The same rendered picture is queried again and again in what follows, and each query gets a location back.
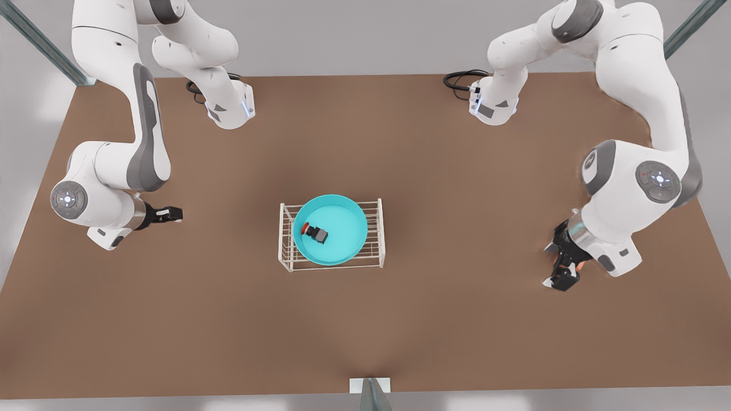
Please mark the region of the teal round plate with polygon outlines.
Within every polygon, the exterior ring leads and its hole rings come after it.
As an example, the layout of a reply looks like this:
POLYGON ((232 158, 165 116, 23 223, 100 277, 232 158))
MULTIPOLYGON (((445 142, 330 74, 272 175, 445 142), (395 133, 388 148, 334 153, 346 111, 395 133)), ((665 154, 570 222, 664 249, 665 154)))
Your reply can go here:
POLYGON ((334 194, 309 200, 297 212, 292 233, 300 253, 320 265, 337 265, 352 259, 362 249, 367 234, 362 208, 350 198, 334 194), (301 233, 306 222, 326 231, 324 244, 301 233))

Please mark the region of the silver frame post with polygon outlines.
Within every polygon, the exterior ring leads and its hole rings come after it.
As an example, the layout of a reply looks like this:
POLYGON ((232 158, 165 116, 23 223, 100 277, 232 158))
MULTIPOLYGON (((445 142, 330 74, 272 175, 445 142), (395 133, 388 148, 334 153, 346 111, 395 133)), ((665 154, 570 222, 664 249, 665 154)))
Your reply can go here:
POLYGON ((386 394, 391 393, 391 378, 349 379, 350 393, 360 394, 359 411, 393 411, 386 394))
POLYGON ((0 15, 75 86, 96 85, 97 79, 82 73, 11 0, 0 0, 0 15))
POLYGON ((668 60, 727 0, 702 0, 686 20, 665 40, 665 60, 668 60))

